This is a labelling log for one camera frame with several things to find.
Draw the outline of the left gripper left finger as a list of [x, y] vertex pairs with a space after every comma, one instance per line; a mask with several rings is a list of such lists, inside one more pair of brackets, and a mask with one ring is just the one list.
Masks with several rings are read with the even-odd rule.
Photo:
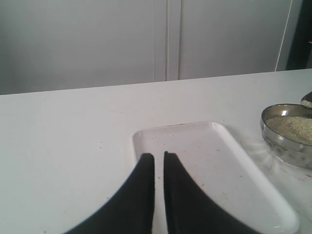
[[150, 234], [155, 210], [155, 159], [140, 156], [118, 191], [68, 234]]

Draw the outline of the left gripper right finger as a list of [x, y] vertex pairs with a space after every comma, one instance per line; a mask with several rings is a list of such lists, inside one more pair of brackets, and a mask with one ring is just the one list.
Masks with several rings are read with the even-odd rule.
[[174, 153], [164, 153], [164, 198], [170, 234], [245, 234], [246, 226], [215, 204]]

